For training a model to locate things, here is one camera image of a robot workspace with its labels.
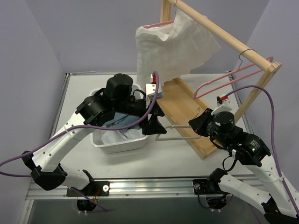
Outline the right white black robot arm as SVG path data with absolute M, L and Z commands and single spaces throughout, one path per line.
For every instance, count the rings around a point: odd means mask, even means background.
M 259 190 L 217 168 L 207 178 L 210 191 L 232 194 L 258 209 L 270 224 L 297 224 L 299 193 L 290 182 L 279 175 L 275 160 L 265 143 L 256 135 L 235 125 L 234 115 L 219 112 L 212 115 L 206 109 L 190 120 L 192 130 L 201 137 L 208 137 L 220 150 L 249 169 L 265 187 Z

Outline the blue denim skirt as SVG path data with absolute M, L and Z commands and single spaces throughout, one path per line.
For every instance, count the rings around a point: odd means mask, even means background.
M 114 118 L 103 124 L 106 127 L 123 127 L 135 123 L 140 117 L 116 112 Z

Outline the white skirt front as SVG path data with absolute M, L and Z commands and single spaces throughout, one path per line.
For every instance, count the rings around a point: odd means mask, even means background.
M 114 144 L 123 141 L 130 141 L 143 138 L 145 135 L 142 134 L 141 130 L 137 129 L 127 129 L 120 131 L 106 131 L 102 137 L 101 141 L 103 144 Z

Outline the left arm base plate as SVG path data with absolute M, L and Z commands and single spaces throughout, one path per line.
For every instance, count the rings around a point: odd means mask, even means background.
M 88 184 L 84 189 L 78 190 L 81 194 L 92 196 L 109 196 L 110 182 L 109 181 L 94 181 Z

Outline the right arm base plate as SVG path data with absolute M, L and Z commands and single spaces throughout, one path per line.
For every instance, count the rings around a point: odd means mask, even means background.
M 193 179 L 193 191 L 196 195 L 209 195 L 213 193 L 211 183 L 207 179 Z

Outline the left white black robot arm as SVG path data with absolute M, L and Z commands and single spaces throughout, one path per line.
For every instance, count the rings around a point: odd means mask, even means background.
M 158 73 L 142 99 L 134 96 L 133 79 L 122 73 L 107 80 L 104 88 L 88 96 L 76 108 L 67 123 L 45 145 L 34 152 L 24 152 L 23 162 L 31 170 L 34 182 L 45 191 L 58 186 L 77 189 L 88 196 L 94 191 L 94 179 L 87 170 L 69 169 L 61 160 L 86 136 L 95 130 L 119 131 L 139 126 L 143 135 L 165 134 L 158 121 L 164 116 L 156 100 L 162 94 Z

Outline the cream white hanger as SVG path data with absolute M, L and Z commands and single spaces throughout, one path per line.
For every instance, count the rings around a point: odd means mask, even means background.
M 191 126 L 190 125 L 177 125 L 175 124 L 172 120 L 171 117 L 169 115 L 165 115 L 165 117 L 168 119 L 169 121 L 169 125 L 165 126 L 165 130 L 170 130 L 170 136 L 168 136 L 167 134 L 157 134 L 155 137 L 155 141 L 159 142 L 159 141 L 175 141 L 175 140 L 197 140 L 200 139 L 201 137 L 199 135 L 196 136 L 189 136 L 186 135 L 182 132 L 182 130 L 190 130 Z

